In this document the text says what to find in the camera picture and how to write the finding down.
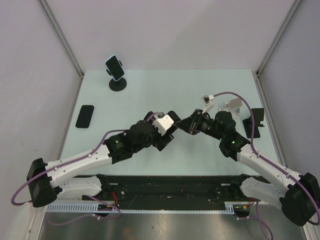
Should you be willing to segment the black phone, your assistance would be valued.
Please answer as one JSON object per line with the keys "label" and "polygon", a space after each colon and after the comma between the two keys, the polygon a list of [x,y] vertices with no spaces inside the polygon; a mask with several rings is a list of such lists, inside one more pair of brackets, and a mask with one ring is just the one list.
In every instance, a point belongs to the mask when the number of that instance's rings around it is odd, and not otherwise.
{"label": "black phone", "polygon": [[82,105],[75,124],[76,128],[87,129],[90,126],[95,107],[93,105]]}

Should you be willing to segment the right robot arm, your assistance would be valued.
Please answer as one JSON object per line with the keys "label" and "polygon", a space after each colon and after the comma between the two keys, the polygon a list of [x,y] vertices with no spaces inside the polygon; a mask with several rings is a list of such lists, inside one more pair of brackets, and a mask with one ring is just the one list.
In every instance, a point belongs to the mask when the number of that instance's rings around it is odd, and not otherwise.
{"label": "right robot arm", "polygon": [[231,113],[219,111],[213,119],[206,118],[201,110],[175,122],[175,127],[190,134],[204,133],[220,141],[222,154],[239,162],[262,176],[267,182],[245,177],[241,183],[230,188],[231,196],[242,201],[252,197],[272,205],[295,225],[311,223],[320,214],[320,186],[315,176],[304,175],[271,161],[257,150],[253,143],[236,131]]}

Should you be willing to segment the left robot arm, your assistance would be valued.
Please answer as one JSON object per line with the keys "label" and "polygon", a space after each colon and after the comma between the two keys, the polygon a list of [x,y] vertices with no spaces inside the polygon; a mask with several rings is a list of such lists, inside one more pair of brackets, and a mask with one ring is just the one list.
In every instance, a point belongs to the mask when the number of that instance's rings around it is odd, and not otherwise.
{"label": "left robot arm", "polygon": [[63,185],[86,170],[114,165],[150,146],[162,151],[173,140],[178,121],[174,111],[149,112],[129,129],[110,131],[93,149],[60,160],[34,160],[26,177],[33,207],[53,203],[67,191]]}

